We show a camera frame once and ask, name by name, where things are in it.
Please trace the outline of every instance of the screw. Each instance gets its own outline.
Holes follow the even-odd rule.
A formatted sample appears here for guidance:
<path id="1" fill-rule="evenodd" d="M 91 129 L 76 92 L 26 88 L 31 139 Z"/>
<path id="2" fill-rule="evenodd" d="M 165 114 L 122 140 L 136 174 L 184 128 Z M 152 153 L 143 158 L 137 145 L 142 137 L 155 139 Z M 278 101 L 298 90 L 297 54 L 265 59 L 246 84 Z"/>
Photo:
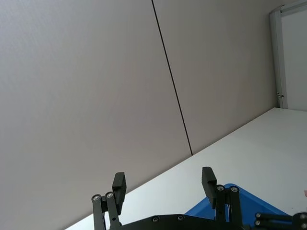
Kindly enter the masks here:
<path id="1" fill-rule="evenodd" d="M 231 191 L 233 191 L 233 192 L 237 192 L 237 191 L 238 191 L 238 189 L 237 189 L 236 187 L 232 187 L 232 188 L 231 188 Z"/>
<path id="2" fill-rule="evenodd" d="M 107 198 L 111 198 L 113 196 L 113 193 L 108 193 L 106 196 Z"/>
<path id="3" fill-rule="evenodd" d="M 158 222 L 159 218 L 158 217 L 153 217 L 153 222 Z"/>
<path id="4" fill-rule="evenodd" d="M 177 219 L 178 219 L 179 221 L 182 221 L 182 220 L 183 220 L 183 216 L 180 215 L 180 216 L 177 217 Z"/>
<path id="5" fill-rule="evenodd" d="M 99 200 L 100 196 L 99 195 L 96 195 L 93 197 L 93 200 Z"/>

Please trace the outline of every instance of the gray wall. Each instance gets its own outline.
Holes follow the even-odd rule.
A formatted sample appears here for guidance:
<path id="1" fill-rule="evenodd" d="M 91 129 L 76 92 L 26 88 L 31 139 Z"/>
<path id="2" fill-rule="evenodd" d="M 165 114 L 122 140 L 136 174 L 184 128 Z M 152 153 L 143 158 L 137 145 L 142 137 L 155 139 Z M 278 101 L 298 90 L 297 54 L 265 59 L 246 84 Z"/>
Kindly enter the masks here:
<path id="1" fill-rule="evenodd" d="M 276 103 L 282 1 L 155 1 L 194 152 Z M 0 228 L 62 229 L 190 156 L 149 0 L 3 1 Z"/>
<path id="2" fill-rule="evenodd" d="M 293 0 L 154 0 L 193 153 L 276 106 L 268 14 Z"/>

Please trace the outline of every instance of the white tabletop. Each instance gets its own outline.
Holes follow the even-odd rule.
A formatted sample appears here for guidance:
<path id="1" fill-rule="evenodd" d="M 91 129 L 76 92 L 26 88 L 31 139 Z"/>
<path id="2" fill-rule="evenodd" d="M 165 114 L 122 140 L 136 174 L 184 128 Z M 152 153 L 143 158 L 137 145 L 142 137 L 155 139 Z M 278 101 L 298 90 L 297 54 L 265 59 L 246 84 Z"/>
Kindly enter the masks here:
<path id="1" fill-rule="evenodd" d="M 203 166 L 213 168 L 219 184 L 237 184 L 290 215 L 306 211 L 307 112 L 271 109 L 131 191 L 123 204 L 121 223 L 186 213 L 205 197 Z M 93 229 L 90 215 L 67 230 Z"/>

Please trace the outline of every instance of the black vertical line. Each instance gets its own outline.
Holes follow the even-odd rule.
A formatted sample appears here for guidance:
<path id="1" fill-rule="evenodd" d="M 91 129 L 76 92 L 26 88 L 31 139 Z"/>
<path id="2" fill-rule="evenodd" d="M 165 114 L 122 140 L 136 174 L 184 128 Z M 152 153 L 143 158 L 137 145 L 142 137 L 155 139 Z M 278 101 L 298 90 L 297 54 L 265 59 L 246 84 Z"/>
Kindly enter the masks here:
<path id="1" fill-rule="evenodd" d="M 177 93 L 177 89 L 176 89 L 173 73 L 172 73 L 172 70 L 171 70 L 171 66 L 169 64 L 169 60 L 168 60 L 168 56 L 167 56 L 164 40 L 163 40 L 163 37 L 162 37 L 162 32 L 161 32 L 161 28 L 160 28 L 157 12 L 155 11 L 155 6 L 154 6 L 154 2 L 153 1 L 154 0 L 152 0 L 152 4 L 153 4 L 153 11 L 154 11 L 155 19 L 157 21 L 157 25 L 158 25 L 158 29 L 159 29 L 159 33 L 160 33 L 160 37 L 161 37 L 161 41 L 162 41 L 162 45 L 163 45 L 163 49 L 164 49 L 164 53 L 165 53 L 165 57 L 166 57 L 167 65 L 168 65 L 168 69 L 169 69 L 169 73 L 171 75 L 171 79 L 172 79 L 172 83 L 173 83 L 176 99 L 177 99 L 179 110 L 180 110 L 180 114 L 181 114 L 181 119 L 182 119 L 183 127 L 184 127 L 184 130 L 186 132 L 186 136 L 187 136 L 187 139 L 188 139 L 188 144 L 189 144 L 189 148 L 190 148 L 190 151 L 191 151 L 191 155 L 193 156 L 193 152 L 192 152 L 192 148 L 191 148 L 190 139 L 189 139 L 189 136 L 188 136 L 188 131 L 187 131 L 186 123 L 185 123 L 184 118 L 183 118 L 183 113 L 182 113 L 181 105 L 180 105 L 180 102 L 179 102 L 178 93 Z"/>

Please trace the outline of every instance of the blue object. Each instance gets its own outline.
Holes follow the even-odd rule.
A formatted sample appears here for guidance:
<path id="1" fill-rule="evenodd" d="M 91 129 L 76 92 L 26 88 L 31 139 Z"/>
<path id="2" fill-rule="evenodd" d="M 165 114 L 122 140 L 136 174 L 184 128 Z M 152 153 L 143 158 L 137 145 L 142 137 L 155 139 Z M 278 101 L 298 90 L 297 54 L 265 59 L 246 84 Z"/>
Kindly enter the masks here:
<path id="1" fill-rule="evenodd" d="M 237 185 L 225 184 L 226 188 L 229 188 L 231 186 L 237 186 Z M 261 200 L 260 198 L 254 196 L 253 194 L 249 193 L 243 188 L 240 188 L 239 196 L 240 196 L 240 204 L 242 211 L 242 220 L 244 225 L 248 224 L 253 227 L 256 219 L 255 214 L 257 212 L 286 215 L 286 213 L 275 208 L 269 203 Z M 201 202 L 199 202 L 196 206 L 194 206 L 192 209 L 190 209 L 186 213 L 186 215 L 213 219 L 215 217 L 215 210 L 211 208 L 209 199 L 205 198 Z"/>

